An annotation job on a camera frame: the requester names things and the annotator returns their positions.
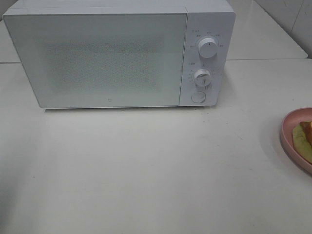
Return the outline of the round white door button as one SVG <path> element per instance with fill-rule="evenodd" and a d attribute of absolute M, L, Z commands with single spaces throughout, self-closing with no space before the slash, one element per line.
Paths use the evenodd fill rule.
<path fill-rule="evenodd" d="M 191 100 L 194 103 L 203 103 L 206 99 L 206 94 L 204 92 L 195 92 L 191 96 Z"/>

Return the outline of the white timer knob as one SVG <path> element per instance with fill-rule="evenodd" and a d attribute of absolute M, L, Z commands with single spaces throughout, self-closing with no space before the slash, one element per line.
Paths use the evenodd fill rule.
<path fill-rule="evenodd" d="M 194 73 L 193 80 L 197 87 L 206 87 L 211 83 L 212 75 L 206 69 L 199 69 Z"/>

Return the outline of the white microwave door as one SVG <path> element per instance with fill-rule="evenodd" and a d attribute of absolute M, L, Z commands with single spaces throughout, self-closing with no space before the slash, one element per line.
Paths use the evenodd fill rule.
<path fill-rule="evenodd" d="M 186 14 L 4 21 L 41 108 L 179 105 Z"/>

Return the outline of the pink round plate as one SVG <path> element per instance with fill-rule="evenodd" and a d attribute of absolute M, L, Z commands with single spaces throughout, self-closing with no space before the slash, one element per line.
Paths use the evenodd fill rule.
<path fill-rule="evenodd" d="M 280 142 L 286 155 L 303 171 L 312 175 L 312 164 L 305 160 L 293 146 L 293 128 L 302 121 L 312 120 L 312 108 L 300 108 L 285 115 L 280 128 Z"/>

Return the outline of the white bread lettuce sandwich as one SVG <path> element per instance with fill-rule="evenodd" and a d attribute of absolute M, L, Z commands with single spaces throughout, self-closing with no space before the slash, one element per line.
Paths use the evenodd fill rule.
<path fill-rule="evenodd" d="M 312 122 L 302 121 L 292 131 L 295 150 L 309 163 L 312 162 Z"/>

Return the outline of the upper white power knob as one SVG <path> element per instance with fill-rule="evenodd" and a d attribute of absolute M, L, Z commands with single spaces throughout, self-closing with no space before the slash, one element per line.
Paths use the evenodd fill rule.
<path fill-rule="evenodd" d="M 197 47 L 200 56 L 205 59 L 209 59 L 217 54 L 218 41 L 212 36 L 207 36 L 198 42 Z"/>

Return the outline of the white microwave oven body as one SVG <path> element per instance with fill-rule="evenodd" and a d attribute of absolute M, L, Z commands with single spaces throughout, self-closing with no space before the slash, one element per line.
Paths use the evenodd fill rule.
<path fill-rule="evenodd" d="M 235 12 L 225 0 L 19 0 L 8 8 L 2 18 L 4 21 L 5 16 L 133 14 L 186 14 L 180 98 L 177 106 L 215 105 L 235 22 Z M 211 58 L 201 57 L 197 47 L 198 42 L 207 36 L 218 41 L 217 54 Z M 193 75 L 199 69 L 206 69 L 212 75 L 211 83 L 206 87 L 197 87 L 194 83 Z M 195 92 L 206 94 L 203 103 L 192 102 L 191 96 Z"/>

